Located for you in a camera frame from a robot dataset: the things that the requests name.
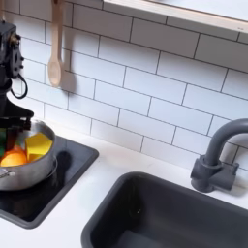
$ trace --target stove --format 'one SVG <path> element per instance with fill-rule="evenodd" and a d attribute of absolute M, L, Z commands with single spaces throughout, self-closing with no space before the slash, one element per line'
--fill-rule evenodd
<path fill-rule="evenodd" d="M 55 172 L 22 191 L 0 191 L 0 217 L 25 229 L 37 228 L 97 159 L 97 150 L 56 137 Z"/>

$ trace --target cooking pot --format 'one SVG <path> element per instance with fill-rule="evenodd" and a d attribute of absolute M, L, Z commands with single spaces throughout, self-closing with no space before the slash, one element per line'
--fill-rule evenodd
<path fill-rule="evenodd" d="M 53 170 L 56 135 L 42 121 L 32 121 L 31 130 L 19 134 L 17 141 L 24 147 L 27 137 L 42 133 L 52 140 L 49 152 L 40 159 L 23 166 L 0 167 L 0 191 L 18 191 L 30 188 L 46 179 Z"/>

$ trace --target orange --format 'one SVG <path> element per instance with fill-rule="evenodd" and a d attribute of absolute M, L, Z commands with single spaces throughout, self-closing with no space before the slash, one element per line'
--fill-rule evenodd
<path fill-rule="evenodd" d="M 19 145 L 16 144 L 12 150 L 6 151 L 4 156 L 11 153 L 21 153 L 21 152 L 25 153 L 24 150 Z"/>
<path fill-rule="evenodd" d="M 27 157 L 24 151 L 18 145 L 7 151 L 1 161 L 1 167 L 21 166 L 27 163 Z"/>

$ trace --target gray faucet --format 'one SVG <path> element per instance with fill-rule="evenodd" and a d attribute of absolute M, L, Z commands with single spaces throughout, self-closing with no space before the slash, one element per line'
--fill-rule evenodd
<path fill-rule="evenodd" d="M 205 155 L 196 160 L 191 173 L 192 186 L 204 193 L 215 188 L 231 190 L 239 164 L 224 165 L 219 158 L 225 143 L 233 136 L 248 133 L 248 119 L 238 119 L 221 127 L 213 136 Z"/>

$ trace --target black induction cooktop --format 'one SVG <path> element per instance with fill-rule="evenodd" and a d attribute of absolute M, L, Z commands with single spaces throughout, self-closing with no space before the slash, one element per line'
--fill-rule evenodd
<path fill-rule="evenodd" d="M 55 142 L 56 171 L 38 185 L 0 191 L 0 217 L 25 229 L 37 228 L 97 159 L 97 150 L 61 137 Z"/>

